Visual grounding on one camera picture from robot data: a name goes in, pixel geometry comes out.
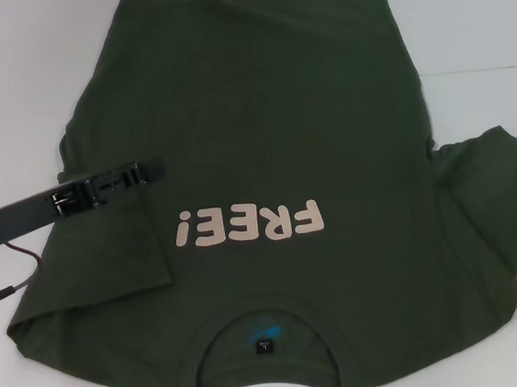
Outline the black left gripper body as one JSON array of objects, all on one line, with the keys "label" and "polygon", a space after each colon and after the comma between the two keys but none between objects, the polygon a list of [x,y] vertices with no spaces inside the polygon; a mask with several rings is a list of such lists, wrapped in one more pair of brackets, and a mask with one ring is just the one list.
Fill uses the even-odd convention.
[{"label": "black left gripper body", "polygon": [[91,181],[75,180],[0,208],[0,245],[98,205]]}]

